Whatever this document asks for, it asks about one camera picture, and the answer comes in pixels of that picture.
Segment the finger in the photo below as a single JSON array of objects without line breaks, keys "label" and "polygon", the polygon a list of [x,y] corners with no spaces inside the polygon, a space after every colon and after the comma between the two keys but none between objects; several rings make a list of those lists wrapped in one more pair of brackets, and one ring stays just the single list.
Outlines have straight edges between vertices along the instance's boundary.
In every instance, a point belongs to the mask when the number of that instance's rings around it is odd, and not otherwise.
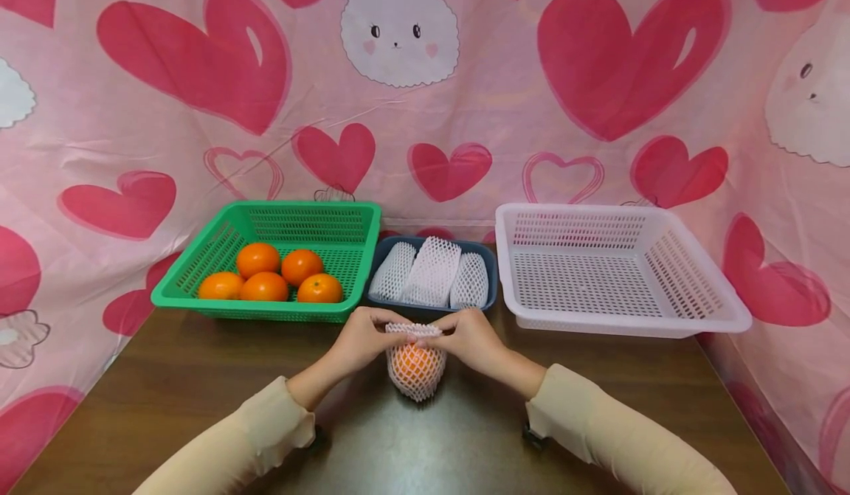
[{"label": "finger", "polygon": [[454,339],[449,336],[431,336],[424,339],[416,340],[416,347],[423,349],[436,349],[452,352]]},{"label": "finger", "polygon": [[408,333],[381,333],[381,349],[387,350],[396,345],[413,344],[416,337]]},{"label": "finger", "polygon": [[398,312],[373,307],[363,307],[363,310],[369,313],[371,321],[376,325],[381,323],[410,323],[406,317],[398,314]]},{"label": "finger", "polygon": [[460,312],[452,312],[452,314],[447,314],[436,322],[431,322],[431,325],[440,329],[440,331],[450,331],[457,327],[459,317]]}]

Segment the bunny face print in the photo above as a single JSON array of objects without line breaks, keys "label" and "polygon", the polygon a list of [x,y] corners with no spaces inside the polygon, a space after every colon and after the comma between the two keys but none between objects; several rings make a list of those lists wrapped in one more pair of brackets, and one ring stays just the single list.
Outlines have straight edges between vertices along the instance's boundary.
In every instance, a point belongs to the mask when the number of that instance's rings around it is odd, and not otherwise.
[{"label": "bunny face print", "polygon": [[35,93],[21,75],[0,58],[0,128],[11,128],[35,107]]},{"label": "bunny face print", "polygon": [[457,66],[457,18],[443,0],[348,0],[342,45],[359,74],[392,87],[429,85]]},{"label": "bunny face print", "polygon": [[828,4],[783,60],[767,95],[770,141],[850,167],[850,0]]}]

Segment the sleeve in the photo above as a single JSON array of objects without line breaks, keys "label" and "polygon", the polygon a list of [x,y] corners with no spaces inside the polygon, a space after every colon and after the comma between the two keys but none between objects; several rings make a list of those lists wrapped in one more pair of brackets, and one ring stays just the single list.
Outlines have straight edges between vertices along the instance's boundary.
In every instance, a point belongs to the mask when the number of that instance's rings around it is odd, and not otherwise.
[{"label": "sleeve", "polygon": [[637,494],[734,494],[726,477],[693,447],[597,384],[557,364],[526,404],[529,424]]},{"label": "sleeve", "polygon": [[168,458],[135,495],[233,494],[314,439],[314,416],[275,379]]}]

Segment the white foam mesh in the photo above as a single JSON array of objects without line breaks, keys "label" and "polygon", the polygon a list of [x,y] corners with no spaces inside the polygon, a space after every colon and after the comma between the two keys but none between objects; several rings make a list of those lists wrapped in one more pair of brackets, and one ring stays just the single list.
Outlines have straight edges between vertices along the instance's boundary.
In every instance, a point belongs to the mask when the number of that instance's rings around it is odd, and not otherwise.
[{"label": "white foam mesh", "polygon": [[452,283],[449,304],[452,309],[466,307],[481,308],[487,303],[488,287],[487,266],[478,254],[463,254],[457,267],[457,276]]},{"label": "white foam mesh", "polygon": [[428,237],[410,268],[398,300],[413,305],[447,307],[460,265],[460,246]]},{"label": "white foam mesh", "polygon": [[[388,333],[408,333],[418,338],[441,336],[440,329],[421,323],[387,323]],[[437,391],[446,370],[446,351],[423,349],[414,344],[396,345],[387,350],[387,372],[396,388],[416,402],[425,401]]]},{"label": "white foam mesh", "polygon": [[384,262],[377,267],[369,286],[369,297],[376,300],[398,301],[404,282],[410,275],[416,248],[410,243],[396,243]]}]

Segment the green plastic basket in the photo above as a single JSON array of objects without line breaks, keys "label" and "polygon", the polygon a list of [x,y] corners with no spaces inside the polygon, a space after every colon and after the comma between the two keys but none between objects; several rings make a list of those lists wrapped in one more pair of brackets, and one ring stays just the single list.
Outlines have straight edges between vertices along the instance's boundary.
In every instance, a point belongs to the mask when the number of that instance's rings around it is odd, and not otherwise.
[{"label": "green plastic basket", "polygon": [[[363,295],[380,225],[381,208],[370,202],[234,202],[174,261],[151,301],[216,318],[343,323]],[[342,303],[298,303],[294,289],[281,302],[197,299],[207,276],[236,271],[236,254],[257,242],[273,245],[281,257],[312,249],[342,284]]]}]

